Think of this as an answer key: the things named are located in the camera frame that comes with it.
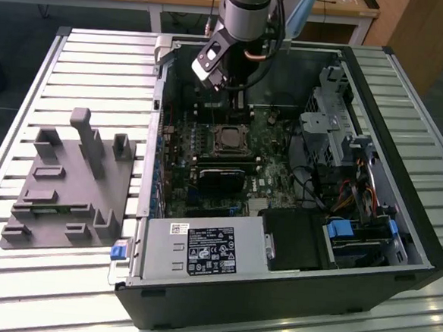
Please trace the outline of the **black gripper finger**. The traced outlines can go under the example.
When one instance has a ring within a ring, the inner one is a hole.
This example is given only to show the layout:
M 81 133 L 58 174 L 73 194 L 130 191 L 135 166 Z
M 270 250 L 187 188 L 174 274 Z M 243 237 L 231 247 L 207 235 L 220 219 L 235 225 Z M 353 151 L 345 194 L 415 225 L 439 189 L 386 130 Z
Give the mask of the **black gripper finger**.
M 244 90 L 238 90 L 230 92 L 231 110 L 233 113 L 243 114 L 246 112 L 246 92 Z

